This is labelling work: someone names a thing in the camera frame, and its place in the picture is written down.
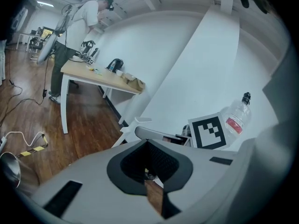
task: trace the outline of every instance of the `white cable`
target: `white cable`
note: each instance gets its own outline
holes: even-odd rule
[[[21,133],[21,134],[22,134],[22,136],[23,136],[23,139],[24,139],[25,143],[26,143],[26,144],[27,144],[27,146],[29,146],[29,147],[31,147],[31,146],[32,146],[32,144],[33,144],[34,140],[36,139],[36,137],[38,136],[38,134],[39,134],[39,133],[43,134],[43,132],[41,132],[41,131],[40,131],[40,132],[38,132],[38,133],[36,134],[36,136],[33,138],[33,140],[32,140],[32,142],[31,142],[31,144],[29,145],[29,144],[27,143],[27,141],[25,140],[24,134],[23,134],[22,132],[19,132],[19,131],[16,131],[16,132],[14,132],[14,131],[8,132],[8,133],[5,135],[5,139],[6,139],[6,137],[7,137],[9,134],[11,134],[11,133]]]

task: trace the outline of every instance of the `person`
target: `person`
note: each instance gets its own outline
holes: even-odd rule
[[[73,23],[58,38],[56,42],[55,61],[51,77],[50,100],[60,104],[60,92],[63,73],[60,72],[63,65],[79,51],[86,35],[95,28],[95,25],[103,18],[105,9],[109,9],[113,0],[92,0],[86,2],[75,13]]]
[[[36,35],[41,35],[42,34],[42,29],[41,27],[38,27],[37,31],[36,31]]]

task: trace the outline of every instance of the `dark pants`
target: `dark pants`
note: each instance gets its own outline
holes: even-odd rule
[[[67,48],[59,42],[56,43],[55,63],[51,77],[51,96],[60,96],[61,83],[63,77],[63,73],[60,72],[60,70],[63,67],[63,65],[75,54],[75,50]]]

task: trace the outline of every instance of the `yellow black tape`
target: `yellow black tape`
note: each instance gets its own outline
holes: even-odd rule
[[[33,154],[33,153],[35,153],[35,152],[39,152],[39,151],[41,151],[41,150],[44,150],[44,149],[48,146],[48,141],[47,141],[47,139],[46,139],[46,137],[45,137],[44,134],[42,134],[42,137],[43,137],[43,140],[44,140],[45,143],[46,143],[45,145],[41,145],[41,146],[32,148],[32,149],[30,149],[30,150],[28,150],[28,151],[22,152],[22,153],[20,153],[17,157],[18,157],[18,158],[25,157],[25,156],[31,155],[31,154]]]

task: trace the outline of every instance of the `white table leg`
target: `white table leg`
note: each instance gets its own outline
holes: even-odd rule
[[[125,108],[125,111],[123,113],[123,115],[121,116],[121,119],[120,121],[118,122],[120,125],[123,123],[123,121],[125,120],[125,116],[127,115],[128,113],[128,110],[129,110],[129,107],[132,105],[133,103],[133,100],[135,99],[137,95],[133,95],[132,98],[130,99],[129,103],[127,104],[126,108]]]
[[[109,91],[111,90],[111,88],[107,88],[106,91],[104,92],[104,95],[103,95],[103,99],[106,98],[107,94],[109,93]]]
[[[69,94],[69,87],[70,87],[70,80],[69,80],[69,82],[67,83],[67,94]]]
[[[17,47],[15,48],[16,50],[17,50],[18,47],[19,47],[20,37],[21,37],[21,33],[19,34],[19,38],[18,38],[18,42],[17,42]]]
[[[123,133],[121,135],[121,137],[113,144],[112,147],[116,147],[116,146],[119,146],[125,139],[126,137],[129,135],[130,133]]]
[[[30,36],[28,36],[26,51],[28,51]]]
[[[69,80],[70,80],[69,76],[64,74],[62,78],[62,85],[61,85],[61,103],[60,103],[61,122],[62,122],[62,128],[64,133],[68,133],[67,123],[66,123],[66,95],[67,95]]]

